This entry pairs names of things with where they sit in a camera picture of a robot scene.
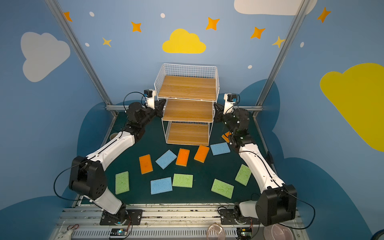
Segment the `orange star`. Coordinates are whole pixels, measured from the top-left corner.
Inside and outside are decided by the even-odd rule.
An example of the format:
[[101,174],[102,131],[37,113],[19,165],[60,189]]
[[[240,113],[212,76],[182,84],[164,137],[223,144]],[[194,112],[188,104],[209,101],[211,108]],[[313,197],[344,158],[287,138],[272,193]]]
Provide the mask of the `orange star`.
[[219,21],[219,19],[211,19],[211,18],[208,18],[208,26],[205,30],[208,30],[208,29],[213,29],[216,31],[216,24],[217,22]]
[[265,30],[265,28],[263,29],[258,29],[257,27],[255,27],[255,32],[253,33],[253,35],[251,36],[251,38],[258,38],[260,39],[262,37],[262,32]]
[[324,10],[323,10],[323,13],[319,16],[319,18],[317,19],[317,20],[321,20],[321,22],[323,23],[324,22],[324,20],[325,20],[325,18],[328,16],[328,14],[330,14],[331,13],[331,11],[327,11],[327,9],[326,8],[324,8]]
[[70,12],[66,12],[66,13],[64,13],[64,16],[65,16],[65,18],[68,20],[68,21],[72,21],[72,19],[70,18]]
[[133,30],[132,31],[139,31],[139,32],[141,32],[141,30],[140,30],[141,23],[134,23],[134,22],[131,22],[131,23],[133,25]]

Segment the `white cloud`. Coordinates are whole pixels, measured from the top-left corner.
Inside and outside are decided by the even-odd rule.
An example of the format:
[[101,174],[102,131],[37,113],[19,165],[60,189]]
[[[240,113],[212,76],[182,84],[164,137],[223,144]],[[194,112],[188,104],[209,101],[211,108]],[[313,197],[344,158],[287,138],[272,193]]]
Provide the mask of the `white cloud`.
[[58,41],[49,33],[41,35],[26,32],[22,36],[21,47],[26,58],[23,72],[31,82],[45,78],[70,56],[71,50],[64,41]]
[[[310,0],[308,14],[317,0]],[[235,0],[235,9],[243,14],[296,15],[301,0]]]

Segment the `green sponge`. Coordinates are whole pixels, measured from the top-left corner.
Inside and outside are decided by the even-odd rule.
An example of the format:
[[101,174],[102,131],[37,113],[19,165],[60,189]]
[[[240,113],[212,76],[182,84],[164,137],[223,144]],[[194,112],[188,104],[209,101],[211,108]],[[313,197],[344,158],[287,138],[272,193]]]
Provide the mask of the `green sponge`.
[[242,164],[240,167],[239,172],[236,175],[235,181],[243,184],[246,186],[248,184],[249,178],[251,176],[252,172],[246,165]]
[[128,172],[122,172],[116,174],[115,193],[120,194],[129,191],[129,174]]
[[233,193],[233,188],[234,187],[232,185],[230,185],[230,184],[228,184],[226,182],[222,182],[220,180],[215,179],[214,183],[212,185],[211,191],[231,199],[232,198],[232,193]]
[[193,175],[188,174],[177,174],[173,175],[173,183],[174,187],[192,187],[193,184]]

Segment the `yellow star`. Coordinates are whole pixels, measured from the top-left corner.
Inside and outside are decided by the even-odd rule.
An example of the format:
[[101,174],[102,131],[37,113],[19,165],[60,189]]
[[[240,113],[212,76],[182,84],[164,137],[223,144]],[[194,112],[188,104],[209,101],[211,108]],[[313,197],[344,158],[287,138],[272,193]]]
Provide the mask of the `yellow star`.
[[277,45],[277,46],[279,46],[279,48],[280,48],[281,43],[284,42],[284,41],[285,41],[285,39],[282,39],[282,40],[281,40],[281,39],[280,39],[280,36],[278,36],[278,37],[277,37],[277,42],[274,43],[274,44],[272,44],[272,45]]
[[251,36],[251,38],[258,38],[260,39],[262,37],[262,32],[265,30],[265,28],[263,29],[258,29],[257,27],[255,27],[255,32],[253,33],[253,35]]
[[66,13],[64,13],[64,16],[65,16],[65,18],[68,20],[68,21],[72,21],[72,19],[70,18],[70,12],[66,12]]
[[110,43],[110,41],[112,41],[112,40],[108,40],[108,41],[107,41],[107,40],[105,40],[105,39],[104,39],[104,43],[103,43],[103,45],[108,45],[108,46],[110,46],[110,47],[111,47],[111,45],[109,44],[109,43]]
[[322,14],[319,16],[319,18],[318,18],[317,20],[321,20],[321,22],[323,23],[324,20],[325,20],[325,18],[326,18],[326,17],[328,16],[328,14],[330,14],[330,13],[331,13],[331,11],[328,12],[327,9],[324,8]]
[[140,30],[141,23],[134,23],[134,22],[131,22],[131,23],[133,25],[133,30],[132,31],[139,31],[139,32],[141,32],[141,30]]
[[217,22],[219,21],[219,19],[211,19],[211,18],[208,18],[208,26],[205,30],[208,30],[208,29],[213,29],[216,31],[216,24]]

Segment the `white wire basket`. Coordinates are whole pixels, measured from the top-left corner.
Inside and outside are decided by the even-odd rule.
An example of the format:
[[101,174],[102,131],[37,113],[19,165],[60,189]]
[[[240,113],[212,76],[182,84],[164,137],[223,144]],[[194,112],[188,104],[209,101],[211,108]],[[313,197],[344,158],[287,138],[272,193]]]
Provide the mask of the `white wire basket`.
[[[190,77],[190,78],[208,78],[208,79],[214,79],[215,85],[216,85],[216,94],[215,94],[215,100],[213,101],[213,98],[211,101],[209,100],[200,100],[200,99],[188,99],[188,98],[175,98],[175,97],[159,97],[159,93],[161,92],[161,88],[164,82],[164,79],[166,76],[180,76],[180,77]],[[173,123],[188,123],[188,124],[197,124],[197,125],[206,125],[207,126],[207,143],[209,144],[210,134],[213,127],[213,119],[215,116],[215,109],[214,109],[214,103],[217,102],[218,93],[220,90],[219,80],[218,80],[218,72],[217,67],[215,66],[195,66],[195,65],[180,65],[180,64],[170,64],[170,63],[164,63],[160,71],[157,75],[156,81],[155,81],[155,90],[157,92],[157,98],[174,98],[174,99],[182,99],[182,100],[193,100],[193,101],[208,101],[212,102],[212,119],[207,122],[197,122],[197,121],[168,121],[168,126],[165,129],[164,127],[164,119],[162,118],[162,125],[163,125],[163,132],[166,139],[166,143],[170,144],[179,144],[175,143],[174,141],[169,142],[169,136],[171,132],[171,127]],[[167,102],[164,106],[164,112],[167,108]]]
[[160,92],[165,76],[210,78],[216,80],[216,101],[220,90],[217,67],[163,63],[155,81],[155,90]]
[[213,127],[213,123],[212,122],[185,122],[185,121],[168,121],[168,126],[167,126],[167,130],[165,131],[164,129],[164,124],[163,124],[163,130],[164,130],[164,133],[165,133],[165,138],[166,138],[166,143],[169,143],[168,139],[169,139],[169,132],[170,132],[170,129],[171,129],[171,126],[172,126],[172,123],[188,123],[188,124],[196,124],[196,125],[207,125],[207,143],[209,144],[209,138],[210,138],[210,135],[211,135],[211,132],[212,132],[212,127]]

